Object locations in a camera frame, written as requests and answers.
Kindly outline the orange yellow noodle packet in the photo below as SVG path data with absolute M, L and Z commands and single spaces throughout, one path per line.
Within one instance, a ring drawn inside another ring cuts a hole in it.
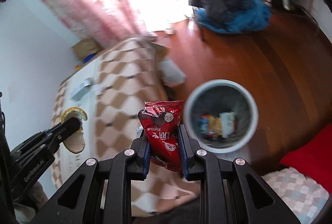
M 66 127 L 63 144 L 74 154 L 83 152 L 85 148 L 83 122 L 87 119 L 87 113 L 79 107 L 70 107 L 61 116 L 61 123 Z

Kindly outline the red snack bag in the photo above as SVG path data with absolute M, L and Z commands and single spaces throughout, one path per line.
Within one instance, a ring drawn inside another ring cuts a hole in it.
M 182 172 L 178 127 L 183 101 L 146 102 L 138 119 L 150 143 L 151 162 L 173 172 Z

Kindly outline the white pink toothpaste box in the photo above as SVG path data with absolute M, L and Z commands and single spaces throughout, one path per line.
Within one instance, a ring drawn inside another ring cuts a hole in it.
M 235 131 L 235 114 L 233 112 L 220 113 L 221 136 L 228 138 Z

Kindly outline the white round trash bin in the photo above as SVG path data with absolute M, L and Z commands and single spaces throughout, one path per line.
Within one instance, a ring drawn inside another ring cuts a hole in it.
M 183 123 L 189 137 L 212 153 L 231 153 L 244 147 L 258 125 L 253 96 L 230 80 L 211 80 L 187 98 Z

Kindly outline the small blue white box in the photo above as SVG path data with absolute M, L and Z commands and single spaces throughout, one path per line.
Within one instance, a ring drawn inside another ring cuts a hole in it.
M 92 85 L 93 80 L 90 77 L 85 79 L 70 93 L 70 98 L 74 101 L 79 101 L 89 92 Z

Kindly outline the checkered brown table cloth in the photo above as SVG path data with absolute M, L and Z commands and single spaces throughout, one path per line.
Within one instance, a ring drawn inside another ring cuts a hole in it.
M 64 146 L 56 152 L 51 165 L 56 188 L 86 159 L 106 160 L 131 146 L 137 136 L 137 115 L 145 103 L 167 100 L 157 68 L 167 53 L 168 48 L 162 44 L 129 38 L 97 56 L 60 85 L 52 125 L 57 125 L 70 107 L 80 107 L 88 119 L 83 122 L 83 152 L 73 154 Z M 89 92 L 79 101 L 72 100 L 70 93 L 89 77 L 93 80 Z M 151 165 L 146 180 L 132 183 L 132 213 L 144 217 L 165 212 L 197 198 L 199 193 L 199 184 Z

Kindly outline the yellow packet in bin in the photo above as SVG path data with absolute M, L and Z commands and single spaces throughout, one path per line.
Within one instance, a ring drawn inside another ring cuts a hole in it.
M 212 115 L 203 115 L 200 119 L 200 131 L 206 139 L 214 139 L 222 135 L 220 118 Z

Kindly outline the pastel checkered pillow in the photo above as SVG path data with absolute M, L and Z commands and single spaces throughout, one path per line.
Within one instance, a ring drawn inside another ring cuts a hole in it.
M 301 223 L 312 223 L 330 196 L 322 185 L 293 167 L 268 173 L 262 178 Z

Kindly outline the red blanket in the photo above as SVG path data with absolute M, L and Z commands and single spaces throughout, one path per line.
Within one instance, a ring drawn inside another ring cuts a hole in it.
M 280 164 L 293 167 L 300 173 L 309 176 L 331 193 L 331 124 L 324 127 L 309 143 L 288 152 Z

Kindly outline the blue lidded white jar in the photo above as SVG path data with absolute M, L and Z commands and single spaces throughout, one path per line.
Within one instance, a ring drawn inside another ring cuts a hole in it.
M 93 59 L 93 58 L 95 57 L 95 55 L 96 55 L 95 53 L 88 55 L 88 56 L 83 60 L 83 62 L 84 62 L 84 63 L 87 63 L 87 62 L 91 61 L 91 59 Z

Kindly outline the brown paper bag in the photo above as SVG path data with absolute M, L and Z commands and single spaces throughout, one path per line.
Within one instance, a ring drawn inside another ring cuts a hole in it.
M 77 42 L 71 47 L 75 56 L 83 61 L 91 54 L 98 54 L 103 50 L 103 47 L 92 38 L 85 38 Z

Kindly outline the blue dark clothes pile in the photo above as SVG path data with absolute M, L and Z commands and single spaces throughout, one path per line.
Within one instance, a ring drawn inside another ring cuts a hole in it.
M 268 27 L 270 7 L 265 0 L 189 0 L 197 7 L 201 25 L 219 34 L 243 34 Z

